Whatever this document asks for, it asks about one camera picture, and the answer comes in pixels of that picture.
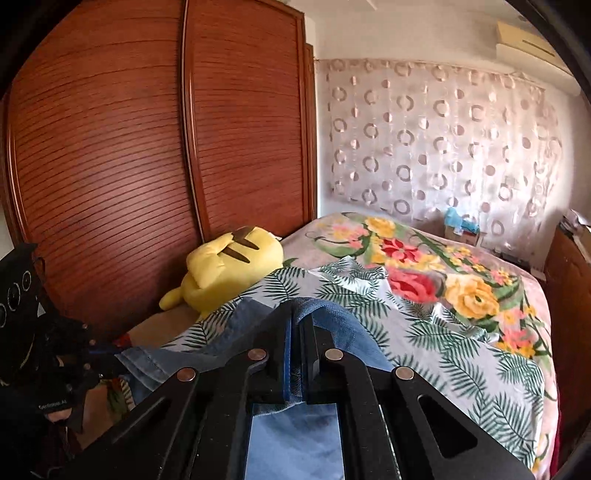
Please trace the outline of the blue denim jeans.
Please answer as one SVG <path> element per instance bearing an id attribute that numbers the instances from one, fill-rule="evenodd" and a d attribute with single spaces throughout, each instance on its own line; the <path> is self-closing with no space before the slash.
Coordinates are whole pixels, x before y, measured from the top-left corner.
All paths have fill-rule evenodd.
<path id="1" fill-rule="evenodd" d="M 339 404 L 375 393 L 370 372 L 391 362 L 345 308 L 297 298 L 276 308 L 246 300 L 199 352 L 132 347 L 118 360 L 141 404 L 173 381 L 165 479 L 342 479 Z"/>

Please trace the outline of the yellow Pikachu plush toy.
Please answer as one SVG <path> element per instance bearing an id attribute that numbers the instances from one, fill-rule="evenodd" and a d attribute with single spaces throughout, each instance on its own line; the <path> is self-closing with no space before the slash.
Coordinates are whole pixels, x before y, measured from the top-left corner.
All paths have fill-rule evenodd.
<path id="1" fill-rule="evenodd" d="M 281 267 L 283 246 L 276 236 L 260 227 L 241 227 L 190 252 L 180 286 L 160 299 L 159 308 L 184 303 L 204 319 Z"/>

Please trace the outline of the floral pink blanket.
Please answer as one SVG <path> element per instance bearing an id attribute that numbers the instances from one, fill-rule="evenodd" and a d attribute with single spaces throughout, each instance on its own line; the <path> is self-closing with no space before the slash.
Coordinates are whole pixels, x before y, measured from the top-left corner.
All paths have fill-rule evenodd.
<path id="1" fill-rule="evenodd" d="M 391 291 L 421 306 L 441 304 L 455 319 L 495 335 L 494 346 L 534 361 L 542 370 L 544 412 L 538 479 L 550 475 L 558 400 L 551 320 L 539 283 L 525 271 L 481 250 L 382 217 L 332 214 L 283 241 L 284 263 L 305 270 L 351 257 L 382 267 Z"/>

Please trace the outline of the palm leaf print bedsheet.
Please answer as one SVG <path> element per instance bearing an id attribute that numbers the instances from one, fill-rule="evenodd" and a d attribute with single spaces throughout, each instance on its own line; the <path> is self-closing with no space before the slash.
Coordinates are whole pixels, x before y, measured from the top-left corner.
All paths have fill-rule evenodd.
<path id="1" fill-rule="evenodd" d="M 367 269 L 345 257 L 305 270 L 287 260 L 164 347 L 202 351 L 229 331 L 231 314 L 245 300 L 274 308 L 297 297 L 344 307 L 389 364 L 413 368 L 527 467 L 537 468 L 544 450 L 539 444 L 545 386 L 540 367 L 494 346 L 495 335 L 458 321 L 441 304 L 421 306 L 394 295 L 382 267 Z"/>

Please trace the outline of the blue item behind bed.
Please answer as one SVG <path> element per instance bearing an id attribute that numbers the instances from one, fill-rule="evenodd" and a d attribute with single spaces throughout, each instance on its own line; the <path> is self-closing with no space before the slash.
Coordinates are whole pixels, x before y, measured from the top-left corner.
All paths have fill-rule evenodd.
<path id="1" fill-rule="evenodd" d="M 478 246 L 481 230 L 476 221 L 461 216 L 453 207 L 449 207 L 444 217 L 444 237 L 470 246 Z"/>

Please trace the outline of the sheer circle pattern curtain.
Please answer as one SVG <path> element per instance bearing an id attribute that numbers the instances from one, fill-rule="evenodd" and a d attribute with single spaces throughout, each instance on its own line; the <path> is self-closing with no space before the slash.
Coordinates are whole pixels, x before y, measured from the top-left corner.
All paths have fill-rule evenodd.
<path id="1" fill-rule="evenodd" d="M 332 201 L 437 234 L 454 210 L 486 247 L 540 260 L 563 154 L 543 88 L 458 66 L 331 59 L 318 61 L 317 93 Z"/>

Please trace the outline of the brown wooden wardrobe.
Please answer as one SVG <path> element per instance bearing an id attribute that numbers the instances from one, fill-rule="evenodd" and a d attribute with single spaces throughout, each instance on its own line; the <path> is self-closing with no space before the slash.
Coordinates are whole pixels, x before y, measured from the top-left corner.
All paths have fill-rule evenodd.
<path id="1" fill-rule="evenodd" d="M 317 214 L 304 14 L 280 1 L 5 1 L 1 204 L 49 302 L 111 340 L 198 245 Z"/>

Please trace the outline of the long wooden side cabinet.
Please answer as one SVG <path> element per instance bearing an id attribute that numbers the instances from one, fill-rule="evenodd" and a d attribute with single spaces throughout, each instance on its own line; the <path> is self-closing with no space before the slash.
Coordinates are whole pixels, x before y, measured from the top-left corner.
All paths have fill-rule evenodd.
<path id="1" fill-rule="evenodd" d="M 565 398 L 582 397 L 590 384 L 590 264 L 561 226 L 544 273 L 558 386 Z"/>

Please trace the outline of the wall air conditioner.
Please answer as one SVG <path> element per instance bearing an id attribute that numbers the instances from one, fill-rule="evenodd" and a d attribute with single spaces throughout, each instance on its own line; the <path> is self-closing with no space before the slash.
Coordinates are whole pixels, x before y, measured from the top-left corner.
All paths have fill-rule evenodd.
<path id="1" fill-rule="evenodd" d="M 498 21 L 496 57 L 501 63 L 541 80 L 572 96 L 581 87 L 574 75 L 544 38 L 519 27 Z"/>

